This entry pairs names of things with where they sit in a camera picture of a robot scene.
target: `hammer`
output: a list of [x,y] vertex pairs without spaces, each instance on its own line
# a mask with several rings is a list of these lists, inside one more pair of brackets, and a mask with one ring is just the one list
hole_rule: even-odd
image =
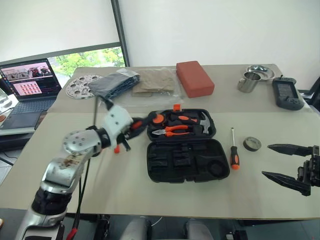
[[210,120],[207,117],[206,114],[204,114],[203,112],[202,116],[204,116],[204,120],[199,120],[197,118],[192,118],[192,117],[188,117],[188,116],[174,116],[174,119],[172,120],[180,120],[183,124],[188,124],[188,125],[201,125],[203,126],[203,133],[204,134],[209,134],[209,127],[210,127]]

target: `hammer head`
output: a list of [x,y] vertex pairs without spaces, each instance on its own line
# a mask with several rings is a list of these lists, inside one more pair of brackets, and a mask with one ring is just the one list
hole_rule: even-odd
[[210,120],[207,117],[207,115],[204,114],[203,112],[202,112],[202,115],[204,116],[204,120],[200,121],[200,125],[203,126],[203,133],[204,134],[209,134]]

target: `white wall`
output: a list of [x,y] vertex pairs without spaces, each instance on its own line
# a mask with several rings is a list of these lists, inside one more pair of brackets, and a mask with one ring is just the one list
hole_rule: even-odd
[[0,0],[0,62],[119,41],[110,0]]
[[119,0],[132,66],[275,63],[298,89],[320,76],[319,0]]

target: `laptop screen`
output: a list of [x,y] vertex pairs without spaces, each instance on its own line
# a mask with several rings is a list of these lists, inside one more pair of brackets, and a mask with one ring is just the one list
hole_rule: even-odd
[[2,65],[0,75],[18,100],[56,96],[61,90],[47,59]]

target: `gray cloth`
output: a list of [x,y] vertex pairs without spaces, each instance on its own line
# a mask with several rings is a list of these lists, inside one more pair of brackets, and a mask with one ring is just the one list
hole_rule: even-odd
[[113,99],[132,88],[138,82],[139,75],[136,72],[130,71],[129,74],[116,72],[92,81],[88,86],[95,96]]

